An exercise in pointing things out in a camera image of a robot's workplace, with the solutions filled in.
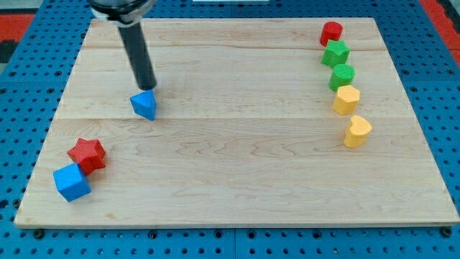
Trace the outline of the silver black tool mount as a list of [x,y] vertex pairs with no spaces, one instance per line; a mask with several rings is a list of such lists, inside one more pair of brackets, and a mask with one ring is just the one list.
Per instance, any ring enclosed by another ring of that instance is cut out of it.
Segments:
[[131,27],[140,22],[157,0],[89,0],[95,18],[117,27]]

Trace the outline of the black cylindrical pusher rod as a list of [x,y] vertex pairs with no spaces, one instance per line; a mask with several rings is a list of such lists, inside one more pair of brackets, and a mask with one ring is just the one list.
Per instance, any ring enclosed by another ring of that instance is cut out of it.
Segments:
[[143,91],[152,90],[157,85],[157,81],[141,24],[119,27],[118,30],[138,88]]

